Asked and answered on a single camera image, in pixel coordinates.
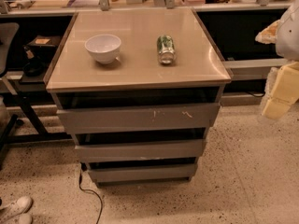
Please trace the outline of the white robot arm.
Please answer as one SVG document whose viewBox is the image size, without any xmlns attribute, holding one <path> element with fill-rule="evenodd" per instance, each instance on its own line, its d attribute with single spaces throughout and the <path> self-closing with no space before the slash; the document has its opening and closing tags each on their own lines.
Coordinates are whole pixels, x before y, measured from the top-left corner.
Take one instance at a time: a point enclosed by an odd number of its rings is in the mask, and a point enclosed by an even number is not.
<svg viewBox="0 0 299 224">
<path fill-rule="evenodd" d="M 274 44 L 277 55 L 288 61 L 280 68 L 270 69 L 261 101 L 261 115 L 278 120 L 299 100 L 299 0 L 258 33 L 255 40 Z"/>
</svg>

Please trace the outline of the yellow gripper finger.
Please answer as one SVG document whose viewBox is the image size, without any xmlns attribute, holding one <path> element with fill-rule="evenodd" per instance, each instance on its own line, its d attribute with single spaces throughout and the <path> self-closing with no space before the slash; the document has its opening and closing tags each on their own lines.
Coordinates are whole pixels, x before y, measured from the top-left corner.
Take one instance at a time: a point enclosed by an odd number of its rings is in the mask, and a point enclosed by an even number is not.
<svg viewBox="0 0 299 224">
<path fill-rule="evenodd" d="M 261 115 L 272 120 L 282 118 L 299 100 L 299 62 L 272 67 L 264 91 Z"/>
</svg>

